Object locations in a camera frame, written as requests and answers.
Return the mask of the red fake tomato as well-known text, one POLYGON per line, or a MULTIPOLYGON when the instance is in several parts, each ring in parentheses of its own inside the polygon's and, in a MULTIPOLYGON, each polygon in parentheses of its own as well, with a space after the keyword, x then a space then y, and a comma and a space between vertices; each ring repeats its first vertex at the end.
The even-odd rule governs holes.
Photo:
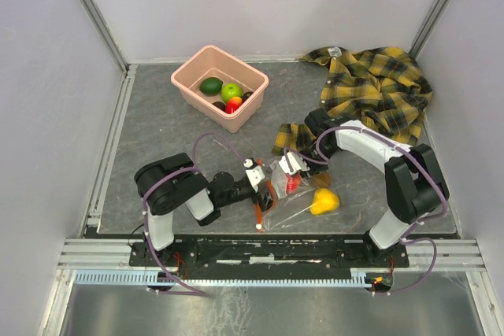
POLYGON ((302 182, 302 177, 299 174, 289 175, 287 177, 286 193, 293 194, 297 191, 302 182))

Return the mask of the clear zip top bag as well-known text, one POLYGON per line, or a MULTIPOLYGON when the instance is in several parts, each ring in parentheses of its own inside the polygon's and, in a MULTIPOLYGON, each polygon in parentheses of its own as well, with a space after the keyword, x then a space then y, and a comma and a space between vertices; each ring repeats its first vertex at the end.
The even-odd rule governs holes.
POLYGON ((268 164, 262 161, 258 162, 265 173, 265 180, 261 184, 270 184, 276 194, 275 204, 269 211, 261 212, 255 206, 256 229, 259 232, 285 228, 292 219, 304 213, 314 216, 309 212, 309 207, 312 203, 314 192, 320 188, 313 185, 311 178, 320 172, 311 175, 308 180, 302 181, 295 193, 287 194, 286 184, 289 175, 282 171, 279 161, 280 159, 275 159, 268 164))

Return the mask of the green fake apple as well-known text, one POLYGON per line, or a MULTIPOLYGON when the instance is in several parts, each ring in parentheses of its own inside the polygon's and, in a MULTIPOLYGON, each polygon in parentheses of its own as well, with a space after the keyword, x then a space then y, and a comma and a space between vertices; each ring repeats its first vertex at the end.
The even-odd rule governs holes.
POLYGON ((241 98, 243 96, 243 89, 237 83, 227 83, 221 88, 220 96, 223 103, 227 104, 234 97, 241 98))

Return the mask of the dark green fake avocado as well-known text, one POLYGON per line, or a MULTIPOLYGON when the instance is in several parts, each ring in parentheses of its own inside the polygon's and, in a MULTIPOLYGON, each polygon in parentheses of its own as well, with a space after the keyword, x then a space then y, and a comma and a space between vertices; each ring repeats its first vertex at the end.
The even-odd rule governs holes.
POLYGON ((199 85, 199 90, 206 96, 214 96, 221 92, 223 81, 217 77, 207 77, 199 85))

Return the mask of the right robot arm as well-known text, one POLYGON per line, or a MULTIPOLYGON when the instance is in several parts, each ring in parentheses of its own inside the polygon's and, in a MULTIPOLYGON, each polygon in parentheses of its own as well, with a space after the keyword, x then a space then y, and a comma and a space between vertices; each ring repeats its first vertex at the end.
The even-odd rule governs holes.
POLYGON ((301 152, 283 149, 286 174, 310 177, 321 173, 340 150, 353 153, 384 174, 387 211, 363 237, 361 256, 367 264, 381 265, 390 249, 404 242, 417 225, 447 212, 450 193, 430 146, 397 142, 360 120, 331 117, 323 109, 310 112, 305 124, 315 140, 301 152))

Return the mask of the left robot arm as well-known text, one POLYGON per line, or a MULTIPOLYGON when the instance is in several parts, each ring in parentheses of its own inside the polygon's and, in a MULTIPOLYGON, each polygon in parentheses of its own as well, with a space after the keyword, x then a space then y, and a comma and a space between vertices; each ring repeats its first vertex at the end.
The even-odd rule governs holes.
POLYGON ((243 161, 245 175, 240 180, 228 172, 208 180, 186 153, 141 167, 134 182, 142 198, 146 216, 147 256, 158 265, 174 256, 173 213, 184 205, 200 226, 221 216, 223 207, 250 200, 259 214, 273 208, 276 195, 263 165, 253 158, 243 161))

